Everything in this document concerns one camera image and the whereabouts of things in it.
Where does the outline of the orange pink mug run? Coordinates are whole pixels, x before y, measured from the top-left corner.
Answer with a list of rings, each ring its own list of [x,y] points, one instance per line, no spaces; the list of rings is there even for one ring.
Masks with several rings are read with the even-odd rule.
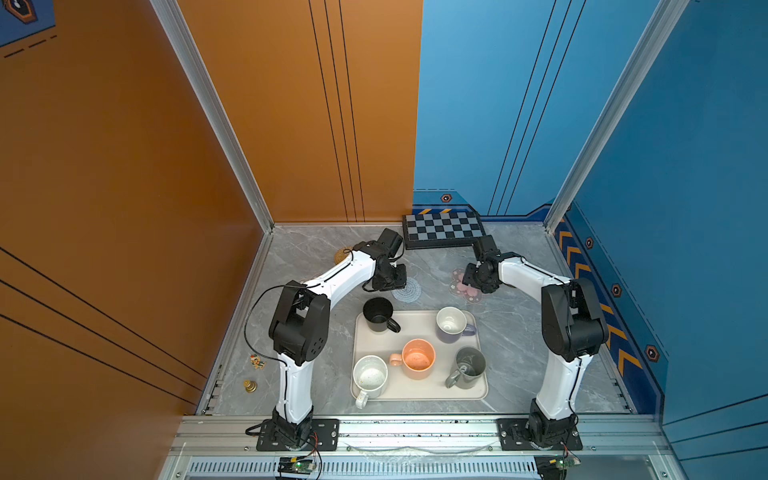
[[[410,379],[423,380],[431,374],[436,357],[435,348],[429,341],[413,339],[404,345],[400,353],[391,354],[388,363]]]

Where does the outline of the folded checkerboard box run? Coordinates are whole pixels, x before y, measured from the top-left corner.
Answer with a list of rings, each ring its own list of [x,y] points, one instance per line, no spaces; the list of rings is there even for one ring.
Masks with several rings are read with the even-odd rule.
[[[430,210],[405,215],[402,219],[407,250],[471,247],[486,234],[474,210]]]

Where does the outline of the pink flower coaster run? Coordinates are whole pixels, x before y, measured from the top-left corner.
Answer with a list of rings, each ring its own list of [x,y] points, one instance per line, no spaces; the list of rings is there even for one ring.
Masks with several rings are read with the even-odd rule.
[[[482,299],[482,292],[472,286],[463,283],[464,271],[454,270],[452,272],[452,284],[450,291],[468,302],[478,303]]]

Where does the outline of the green circuit board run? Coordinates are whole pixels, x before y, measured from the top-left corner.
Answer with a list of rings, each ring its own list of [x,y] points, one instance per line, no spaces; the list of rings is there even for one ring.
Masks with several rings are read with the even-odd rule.
[[[309,456],[280,457],[276,467],[277,479],[303,479],[317,471],[315,460]]]

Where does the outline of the right small circuit board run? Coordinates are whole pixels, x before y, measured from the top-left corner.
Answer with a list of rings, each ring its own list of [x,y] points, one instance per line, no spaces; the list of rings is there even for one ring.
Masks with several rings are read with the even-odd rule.
[[[568,472],[581,465],[578,457],[535,457],[534,460],[541,480],[566,480]]]

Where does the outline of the aluminium front rail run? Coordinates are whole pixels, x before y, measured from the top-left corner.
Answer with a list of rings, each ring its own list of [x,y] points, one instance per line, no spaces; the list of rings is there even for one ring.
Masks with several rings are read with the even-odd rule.
[[[649,415],[583,414],[567,447],[534,447],[501,427],[499,414],[339,415],[319,417],[306,446],[324,453],[667,455],[672,448]],[[272,441],[245,430],[260,416],[188,416],[172,440],[176,456],[263,454]]]

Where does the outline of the black mug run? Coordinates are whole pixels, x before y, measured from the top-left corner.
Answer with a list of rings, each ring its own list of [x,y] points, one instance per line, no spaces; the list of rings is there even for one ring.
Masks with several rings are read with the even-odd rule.
[[[383,297],[369,299],[363,305],[363,315],[368,327],[375,333],[392,331],[400,333],[402,327],[393,319],[392,303]]]

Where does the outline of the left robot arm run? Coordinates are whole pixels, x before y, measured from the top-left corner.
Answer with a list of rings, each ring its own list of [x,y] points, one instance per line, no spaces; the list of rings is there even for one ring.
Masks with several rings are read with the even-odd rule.
[[[282,287],[269,327],[279,362],[280,392],[268,426],[287,447],[303,447],[312,434],[314,360],[328,340],[332,309],[365,283],[375,292],[404,288],[406,267],[398,262],[402,244],[402,236],[386,228],[378,239],[354,245],[325,273]]]

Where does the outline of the lavender mug white inside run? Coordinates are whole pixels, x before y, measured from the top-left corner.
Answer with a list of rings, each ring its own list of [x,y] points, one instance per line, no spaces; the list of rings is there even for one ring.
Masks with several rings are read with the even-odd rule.
[[[450,344],[463,337],[475,336],[477,328],[462,310],[444,307],[436,314],[436,334],[440,341]]]

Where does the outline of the woven rattan coaster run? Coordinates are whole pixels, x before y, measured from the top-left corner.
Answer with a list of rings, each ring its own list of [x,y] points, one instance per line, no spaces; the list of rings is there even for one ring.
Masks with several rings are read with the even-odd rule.
[[[334,254],[334,263],[336,265],[341,264],[343,261],[348,259],[353,253],[354,251],[351,247],[344,247],[339,249]]]

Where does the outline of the light blue woven coaster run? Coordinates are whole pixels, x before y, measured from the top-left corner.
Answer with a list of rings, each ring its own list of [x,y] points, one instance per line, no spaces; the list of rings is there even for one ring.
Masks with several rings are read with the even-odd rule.
[[[402,303],[415,303],[422,294],[421,285],[414,278],[409,278],[402,289],[392,291],[393,297]]]

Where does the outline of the small brass bell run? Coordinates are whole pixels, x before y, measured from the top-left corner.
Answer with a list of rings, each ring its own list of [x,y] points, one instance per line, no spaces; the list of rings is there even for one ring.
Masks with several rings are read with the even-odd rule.
[[[243,386],[246,392],[253,393],[257,390],[258,384],[253,380],[245,380]]]

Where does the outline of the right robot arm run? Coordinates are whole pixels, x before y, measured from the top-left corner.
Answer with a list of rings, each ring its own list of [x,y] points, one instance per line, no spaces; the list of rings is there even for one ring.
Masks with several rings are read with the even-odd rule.
[[[576,431],[575,401],[583,376],[609,336],[594,284],[556,275],[512,254],[468,264],[462,283],[485,294],[508,285],[540,304],[549,356],[523,438],[541,449],[566,444]]]

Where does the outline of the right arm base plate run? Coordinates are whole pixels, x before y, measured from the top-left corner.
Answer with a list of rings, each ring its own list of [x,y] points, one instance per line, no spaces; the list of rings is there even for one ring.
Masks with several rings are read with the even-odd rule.
[[[497,434],[503,451],[581,451],[583,443],[572,419],[556,421],[531,418],[499,418]]]

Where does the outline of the cream serving tray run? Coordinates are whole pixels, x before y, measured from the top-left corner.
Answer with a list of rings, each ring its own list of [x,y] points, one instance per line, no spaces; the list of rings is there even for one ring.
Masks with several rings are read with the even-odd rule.
[[[351,394],[362,390],[371,402],[481,400],[489,391],[484,373],[467,387],[445,385],[456,370],[460,349],[480,348],[475,334],[445,343],[437,336],[437,313],[428,310],[396,311],[401,331],[375,332],[363,314],[356,318]]]

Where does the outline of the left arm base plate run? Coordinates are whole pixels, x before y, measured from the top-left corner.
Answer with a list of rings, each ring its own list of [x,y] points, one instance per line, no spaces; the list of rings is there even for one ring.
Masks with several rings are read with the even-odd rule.
[[[310,418],[292,424],[281,418],[268,419],[260,428],[256,449],[264,452],[336,451],[340,421],[333,418]]]

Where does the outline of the grey green mug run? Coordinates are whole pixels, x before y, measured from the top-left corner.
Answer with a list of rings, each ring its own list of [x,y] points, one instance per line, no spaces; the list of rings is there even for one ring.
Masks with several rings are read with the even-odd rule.
[[[462,347],[454,357],[454,365],[445,379],[446,388],[472,388],[486,370],[486,358],[474,347]]]

